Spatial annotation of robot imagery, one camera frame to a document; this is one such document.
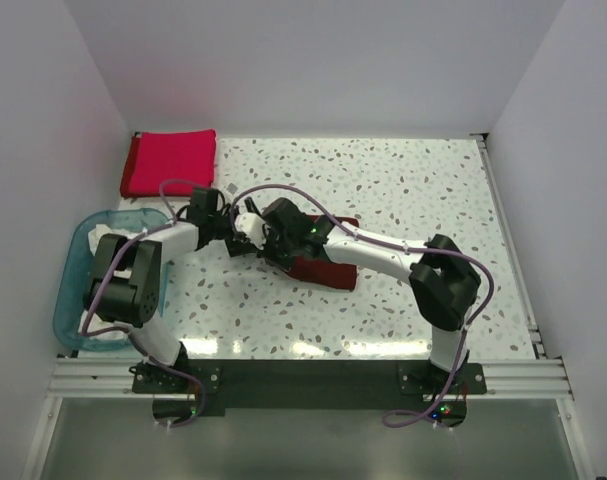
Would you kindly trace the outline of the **dark red t-shirt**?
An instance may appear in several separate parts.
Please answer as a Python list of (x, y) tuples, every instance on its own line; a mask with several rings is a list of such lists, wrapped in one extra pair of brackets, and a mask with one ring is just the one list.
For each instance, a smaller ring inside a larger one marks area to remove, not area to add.
[(285, 258), (280, 269), (290, 278), (337, 290), (353, 291), (357, 267), (329, 258), (330, 233), (342, 233), (326, 215), (288, 214), (283, 221)]

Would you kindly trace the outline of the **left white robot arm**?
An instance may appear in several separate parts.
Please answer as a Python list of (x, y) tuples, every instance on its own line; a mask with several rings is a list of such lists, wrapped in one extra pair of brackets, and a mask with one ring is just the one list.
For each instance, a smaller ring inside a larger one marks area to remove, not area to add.
[(256, 251), (234, 233), (232, 207), (221, 191), (195, 187), (184, 211), (183, 217), (174, 215), (169, 223), (131, 239), (103, 235), (83, 294), (86, 314), (80, 333), (85, 337), (126, 334), (144, 357), (158, 365), (154, 378), (168, 392), (188, 385), (190, 368), (184, 345), (158, 311), (163, 267), (217, 240), (225, 243), (231, 257)]

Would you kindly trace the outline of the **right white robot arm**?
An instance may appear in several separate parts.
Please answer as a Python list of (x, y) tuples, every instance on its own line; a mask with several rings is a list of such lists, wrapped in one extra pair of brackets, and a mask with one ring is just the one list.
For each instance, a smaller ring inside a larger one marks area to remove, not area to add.
[(242, 215), (235, 226), (285, 270), (295, 259), (306, 258), (362, 267), (408, 285), (420, 315), (432, 328), (431, 386), (449, 393), (463, 382), (462, 365), (468, 355), (465, 323), (481, 278), (450, 238), (436, 235), (422, 242), (374, 234), (327, 214), (313, 219), (285, 198), (261, 214)]

